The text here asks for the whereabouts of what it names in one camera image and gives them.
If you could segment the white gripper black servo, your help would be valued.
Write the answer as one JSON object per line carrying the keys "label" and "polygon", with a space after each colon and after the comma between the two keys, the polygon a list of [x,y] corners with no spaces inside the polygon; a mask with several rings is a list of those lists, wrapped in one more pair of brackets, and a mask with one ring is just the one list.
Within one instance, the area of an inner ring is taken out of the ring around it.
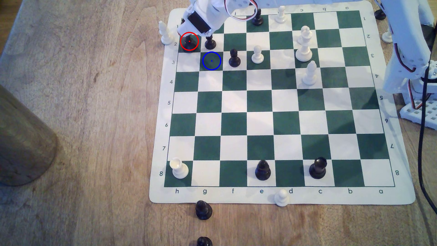
{"label": "white gripper black servo", "polygon": [[192,32],[198,36],[210,36],[227,19],[223,0],[190,0],[190,5],[183,13],[177,32],[185,36]]}

